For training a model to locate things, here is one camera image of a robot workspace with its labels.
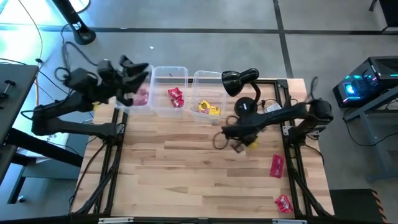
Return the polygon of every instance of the computer tower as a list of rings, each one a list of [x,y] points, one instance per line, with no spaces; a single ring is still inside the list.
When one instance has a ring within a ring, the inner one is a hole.
[[[369,57],[333,88],[340,108],[359,107],[398,85],[398,56]]]

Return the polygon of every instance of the plastic container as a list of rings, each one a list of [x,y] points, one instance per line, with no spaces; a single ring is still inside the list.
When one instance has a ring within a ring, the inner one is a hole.
[[[119,101],[116,101],[115,103],[115,108],[123,110],[125,113],[133,116],[151,116],[155,114],[155,112],[150,108],[150,94],[151,94],[151,89],[152,89],[152,77],[153,77],[153,71],[154,67],[152,65],[149,65],[146,68],[146,71],[149,72],[148,76],[146,77],[145,81],[142,83],[140,88],[146,88],[149,91],[149,97],[148,97],[148,102],[146,105],[142,106],[124,106],[122,103]]]
[[[152,88],[149,93],[151,108],[158,116],[182,117],[187,106],[188,69],[185,67],[156,67],[152,73]],[[167,90],[178,87],[182,91],[184,105],[174,108]]]
[[[221,82],[221,73],[206,71],[195,72],[192,89],[190,113],[193,115],[193,119],[195,121],[212,124],[220,123],[220,120],[225,118],[226,100],[228,97],[223,83]],[[203,100],[209,102],[210,106],[217,106],[220,109],[220,115],[201,113],[198,105]]]

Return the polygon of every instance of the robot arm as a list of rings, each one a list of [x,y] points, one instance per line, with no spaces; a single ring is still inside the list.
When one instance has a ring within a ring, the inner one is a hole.
[[[80,124],[62,121],[58,117],[74,111],[91,111],[93,103],[108,103],[113,96],[122,104],[131,106],[132,99],[125,99],[124,95],[137,93],[148,76],[144,71],[148,63],[134,64],[122,56],[120,65],[122,70],[115,70],[109,60],[102,60],[97,67],[98,75],[78,68],[64,76],[63,84],[74,92],[62,101],[37,106],[33,110],[32,132],[39,136],[61,132],[95,135],[101,139],[115,138],[116,124]]]
[[[264,114],[251,114],[249,116],[239,118],[236,124],[223,126],[223,134],[226,139],[235,139],[238,141],[237,146],[233,146],[236,152],[241,152],[238,149],[241,144],[249,146],[257,139],[259,131],[271,124],[279,124],[291,119],[304,119],[297,127],[289,129],[289,139],[291,142],[302,141],[305,134],[313,130],[318,125],[325,125],[333,120],[331,113],[331,106],[329,102],[324,100],[312,100],[308,103],[297,103],[294,106],[282,108],[277,111],[272,111]]]

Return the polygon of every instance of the concrete floor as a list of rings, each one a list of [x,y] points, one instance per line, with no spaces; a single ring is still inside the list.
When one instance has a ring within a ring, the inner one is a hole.
[[[51,1],[37,0],[35,4],[28,0],[22,2],[36,23],[64,25],[64,19]],[[370,3],[371,0],[279,0],[282,22],[284,28],[289,30],[381,30],[375,15],[368,11]],[[31,24],[17,1],[9,0],[9,4],[0,14],[0,27],[14,23]],[[38,6],[45,11],[39,13],[36,10]],[[91,0],[91,6],[80,16],[89,26],[105,28],[278,29],[273,0],[118,0],[117,4],[113,1]],[[0,57],[34,63],[40,50],[37,32],[34,27],[17,27],[19,30],[0,31]],[[81,47],[94,61],[108,58],[116,63],[119,56],[125,54],[134,62],[149,62],[154,66],[184,66],[191,75],[197,70],[222,72],[256,67],[261,77],[287,77],[279,34],[104,31],[97,32],[97,39],[92,44]],[[59,32],[42,31],[41,34],[44,41],[42,58],[45,60],[42,71],[53,78],[53,70],[62,64],[62,41]],[[73,40],[69,32],[65,33],[65,37]],[[358,146],[349,138],[341,120],[343,110],[337,107],[331,91],[367,57],[398,55],[397,36],[286,35],[285,38],[294,78],[303,78],[309,89],[312,77],[318,76],[320,79],[315,96],[328,100],[333,107],[335,120],[322,133],[319,141],[325,156],[329,187],[378,191],[387,219],[398,223],[398,181],[381,180],[373,184],[365,181],[365,175],[377,172],[373,148]],[[70,51],[70,58],[72,68],[95,69],[74,50]],[[65,97],[40,75],[39,85],[53,98]],[[50,98],[40,92],[40,103],[49,102]],[[33,105],[32,89],[24,108]],[[64,119],[83,121],[88,118],[88,114],[74,113]],[[30,129],[30,124],[23,118],[18,118],[17,125],[24,131]],[[367,143],[361,126],[355,122],[350,126],[355,138]],[[389,129],[376,126],[380,129],[380,138],[396,127],[394,124],[390,124]],[[383,146],[394,146],[397,141],[396,136],[391,137]],[[84,141],[76,147],[83,150]],[[0,220],[63,215],[67,212],[68,199],[76,180],[27,179],[22,189],[27,203],[6,205],[19,169],[18,166],[12,166],[0,186],[0,210],[6,211],[0,213]]]

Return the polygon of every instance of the black desk lamp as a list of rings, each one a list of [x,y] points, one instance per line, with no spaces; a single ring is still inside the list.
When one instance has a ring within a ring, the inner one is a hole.
[[[242,73],[235,71],[226,71],[221,74],[221,80],[224,88],[229,96],[238,95],[243,86],[250,83],[256,91],[256,98],[242,97],[235,103],[235,113],[238,116],[246,116],[257,112],[257,102],[260,99],[260,89],[254,82],[259,77],[259,71],[255,68],[250,68]]]

